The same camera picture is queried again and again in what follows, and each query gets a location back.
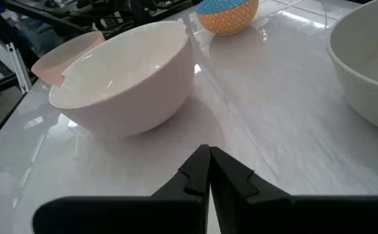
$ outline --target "table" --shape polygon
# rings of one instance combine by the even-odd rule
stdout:
[[[261,0],[230,37],[188,27],[194,90],[170,120],[109,141],[61,115],[37,82],[0,132],[0,233],[31,233],[39,205],[69,195],[150,195],[198,145],[219,146],[291,194],[378,194],[378,128],[344,101],[325,37],[358,4]],[[208,232],[219,233],[213,202]]]

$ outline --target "marble surface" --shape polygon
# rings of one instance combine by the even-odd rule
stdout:
[[[0,132],[0,233],[32,233],[39,205],[68,195],[150,195],[198,145],[219,146],[291,194],[378,194],[378,128],[345,102],[325,37],[358,4],[260,1],[244,31],[214,36],[194,8],[192,95],[142,135],[104,140],[49,104],[37,82]],[[208,232],[219,233],[213,202]]]

